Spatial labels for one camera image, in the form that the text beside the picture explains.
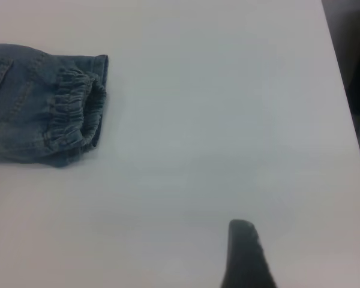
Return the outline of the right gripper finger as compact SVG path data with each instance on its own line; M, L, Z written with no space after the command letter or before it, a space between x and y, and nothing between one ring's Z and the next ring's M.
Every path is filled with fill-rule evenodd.
M255 226L231 220L228 230L226 270L221 287L276 288Z

